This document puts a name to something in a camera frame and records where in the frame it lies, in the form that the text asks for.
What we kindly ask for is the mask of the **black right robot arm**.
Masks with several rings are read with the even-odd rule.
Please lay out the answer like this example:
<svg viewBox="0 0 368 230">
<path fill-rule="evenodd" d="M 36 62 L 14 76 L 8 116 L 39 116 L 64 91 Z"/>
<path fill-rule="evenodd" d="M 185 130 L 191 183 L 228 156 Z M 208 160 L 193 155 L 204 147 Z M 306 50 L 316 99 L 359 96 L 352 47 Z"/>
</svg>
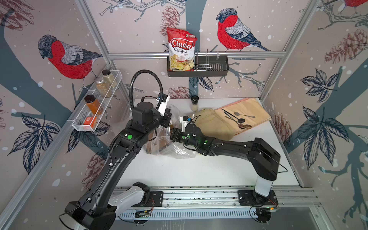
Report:
<svg viewBox="0 0 368 230">
<path fill-rule="evenodd" d="M 184 147 L 204 156 L 227 156 L 249 161 L 257 180 L 254 188 L 256 198 L 269 198 L 273 182 L 276 181 L 280 166 L 280 154 L 266 141 L 255 138 L 253 141 L 225 141 L 205 136 L 197 126 L 187 127 L 182 131 L 174 128 L 170 134 L 172 142 L 182 143 Z"/>
</svg>

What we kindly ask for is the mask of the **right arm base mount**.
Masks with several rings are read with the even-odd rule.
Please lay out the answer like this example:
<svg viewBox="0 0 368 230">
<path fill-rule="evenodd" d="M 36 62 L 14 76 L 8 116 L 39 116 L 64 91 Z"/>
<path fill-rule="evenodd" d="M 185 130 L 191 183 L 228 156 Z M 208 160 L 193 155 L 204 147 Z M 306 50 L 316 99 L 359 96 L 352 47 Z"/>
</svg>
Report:
<svg viewBox="0 0 368 230">
<path fill-rule="evenodd" d="M 278 200 L 273 190 L 270 190 L 268 196 L 259 195 L 254 190 L 238 190 L 237 195 L 241 206 L 253 206 L 256 208 L 278 206 Z"/>
</svg>

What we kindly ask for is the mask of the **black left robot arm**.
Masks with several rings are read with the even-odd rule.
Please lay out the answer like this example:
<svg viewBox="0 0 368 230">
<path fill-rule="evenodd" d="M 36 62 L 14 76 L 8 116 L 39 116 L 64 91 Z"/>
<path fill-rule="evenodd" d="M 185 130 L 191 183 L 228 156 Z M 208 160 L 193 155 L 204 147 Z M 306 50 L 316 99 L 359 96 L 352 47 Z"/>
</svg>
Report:
<svg viewBox="0 0 368 230">
<path fill-rule="evenodd" d="M 65 214 L 87 230 L 109 230 L 116 217 L 132 206 L 154 206 L 150 188 L 141 182 L 116 197 L 112 193 L 124 171 L 149 141 L 150 133 L 159 126 L 168 127 L 170 120 L 167 103 L 156 107 L 150 102 L 138 103 L 132 109 L 132 119 L 110 144 L 108 160 L 97 179 L 78 201 L 66 206 Z"/>
</svg>

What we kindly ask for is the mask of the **beige corduroy trousers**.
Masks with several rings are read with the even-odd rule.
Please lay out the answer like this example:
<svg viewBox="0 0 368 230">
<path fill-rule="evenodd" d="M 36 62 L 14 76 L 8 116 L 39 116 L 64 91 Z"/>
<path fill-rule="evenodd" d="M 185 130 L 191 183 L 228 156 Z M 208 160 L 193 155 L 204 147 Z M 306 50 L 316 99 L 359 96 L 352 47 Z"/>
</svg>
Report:
<svg viewBox="0 0 368 230">
<path fill-rule="evenodd" d="M 225 122 L 212 108 L 206 108 L 194 113 L 199 116 L 195 125 L 201 129 L 203 135 L 230 141 L 235 134 L 234 128 Z"/>
</svg>

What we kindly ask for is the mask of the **clear plastic vacuum bag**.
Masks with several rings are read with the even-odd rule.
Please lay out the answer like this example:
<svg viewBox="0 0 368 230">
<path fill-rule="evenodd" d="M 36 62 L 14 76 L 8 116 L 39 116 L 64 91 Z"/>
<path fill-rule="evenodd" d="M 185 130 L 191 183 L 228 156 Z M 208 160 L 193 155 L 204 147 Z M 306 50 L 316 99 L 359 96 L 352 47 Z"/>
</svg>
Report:
<svg viewBox="0 0 368 230">
<path fill-rule="evenodd" d="M 151 154 L 154 156 L 164 156 L 178 160 L 195 158 L 195 151 L 186 149 L 180 142 L 171 141 L 170 135 L 173 132 L 173 129 L 179 128 L 179 130 L 181 131 L 181 123 L 179 121 L 179 117 L 182 117 L 185 114 L 183 114 L 174 105 L 168 105 L 168 108 L 171 110 L 172 113 L 169 127 L 164 128 L 162 126 L 159 126 L 156 129 L 156 132 L 153 131 L 149 135 L 149 139 L 154 138 L 154 140 L 149 141 L 143 149 L 146 151 L 147 154 Z"/>
</svg>

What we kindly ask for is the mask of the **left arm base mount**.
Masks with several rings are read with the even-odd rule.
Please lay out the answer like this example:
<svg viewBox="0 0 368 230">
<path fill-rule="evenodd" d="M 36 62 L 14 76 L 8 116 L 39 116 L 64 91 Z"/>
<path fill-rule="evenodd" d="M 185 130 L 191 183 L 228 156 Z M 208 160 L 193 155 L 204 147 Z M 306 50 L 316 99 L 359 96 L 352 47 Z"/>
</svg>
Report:
<svg viewBox="0 0 368 230">
<path fill-rule="evenodd" d="M 163 195 L 164 192 L 162 191 L 153 191 L 145 193 L 143 199 L 140 203 L 132 206 L 133 208 L 152 208 L 152 207 L 162 207 L 163 205 Z"/>
</svg>

